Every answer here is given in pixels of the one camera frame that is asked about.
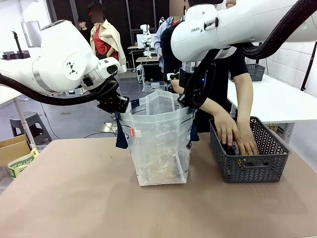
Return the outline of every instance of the black t-shirt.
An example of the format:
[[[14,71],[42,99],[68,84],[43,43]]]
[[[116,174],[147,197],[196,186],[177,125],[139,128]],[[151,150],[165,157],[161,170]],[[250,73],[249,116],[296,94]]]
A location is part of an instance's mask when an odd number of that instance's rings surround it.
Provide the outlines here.
[[[164,79],[167,78],[168,73],[174,73],[174,71],[179,69],[182,65],[182,62],[174,56],[170,44],[171,36],[176,27],[177,25],[167,28],[161,36],[161,48],[164,58]],[[245,57],[241,51],[237,49],[233,55],[224,59],[216,59],[214,63],[216,64],[216,72],[208,97],[223,108],[226,108],[229,72],[231,73],[231,77],[248,73]],[[212,115],[198,110],[194,120],[197,131],[209,132],[209,120],[211,118]]]
[[[85,37],[86,41],[89,43],[90,45],[90,30],[86,29],[86,30],[80,30],[80,33]]]

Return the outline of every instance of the light blue shirt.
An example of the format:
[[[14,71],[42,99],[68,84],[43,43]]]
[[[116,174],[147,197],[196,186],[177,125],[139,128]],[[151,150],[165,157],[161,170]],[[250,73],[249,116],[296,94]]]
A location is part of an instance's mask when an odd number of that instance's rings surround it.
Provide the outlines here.
[[[162,67],[162,72],[164,69],[164,60],[163,57],[161,57],[159,55],[159,52],[162,50],[162,48],[160,47],[160,37],[162,35],[162,33],[171,26],[172,22],[173,22],[173,16],[170,16],[165,22],[162,23],[162,25],[158,28],[157,34],[154,36],[154,49],[156,50],[157,54],[158,54],[158,61],[159,61],[159,65],[160,67]]]

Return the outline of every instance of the beige jacket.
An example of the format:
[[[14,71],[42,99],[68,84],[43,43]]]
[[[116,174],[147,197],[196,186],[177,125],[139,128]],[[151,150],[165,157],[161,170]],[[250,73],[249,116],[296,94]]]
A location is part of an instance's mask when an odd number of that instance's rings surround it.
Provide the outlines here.
[[[105,20],[103,24],[96,23],[95,26],[91,30],[90,45],[94,54],[96,54],[94,35],[99,25],[101,25],[99,30],[100,39],[106,42],[107,44],[111,45],[111,47],[113,47],[114,50],[117,51],[119,54],[119,63],[121,65],[126,65],[126,58],[123,52],[123,48],[121,46],[120,34],[115,29],[115,27],[112,26],[107,20]]]

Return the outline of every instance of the black plastic basket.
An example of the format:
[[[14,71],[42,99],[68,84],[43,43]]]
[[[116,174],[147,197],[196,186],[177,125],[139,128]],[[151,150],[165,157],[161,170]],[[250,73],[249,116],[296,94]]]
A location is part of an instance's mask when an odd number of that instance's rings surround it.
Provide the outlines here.
[[[290,151],[256,117],[250,126],[260,155],[229,156],[222,147],[214,126],[211,124],[211,146],[225,182],[278,182],[282,176]]]
[[[247,64],[247,68],[253,82],[262,81],[265,67],[257,63],[253,63],[253,64]]]

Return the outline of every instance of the plastic stool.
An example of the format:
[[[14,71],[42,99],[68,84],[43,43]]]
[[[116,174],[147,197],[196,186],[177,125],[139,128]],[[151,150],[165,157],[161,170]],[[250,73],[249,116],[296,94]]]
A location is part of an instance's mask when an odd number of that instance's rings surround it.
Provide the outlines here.
[[[46,127],[44,126],[40,116],[37,113],[24,112],[23,115],[25,117],[26,122],[28,123],[28,126],[34,137],[34,141],[36,144],[45,139],[52,141],[52,138],[49,132],[46,130]],[[36,123],[40,124],[41,128],[37,128]],[[12,118],[10,118],[10,124],[11,124],[11,129],[12,129],[12,133],[14,137],[24,134],[24,128],[22,126],[19,116],[13,116]],[[20,134],[17,133],[16,131],[17,128],[20,129],[21,131]]]

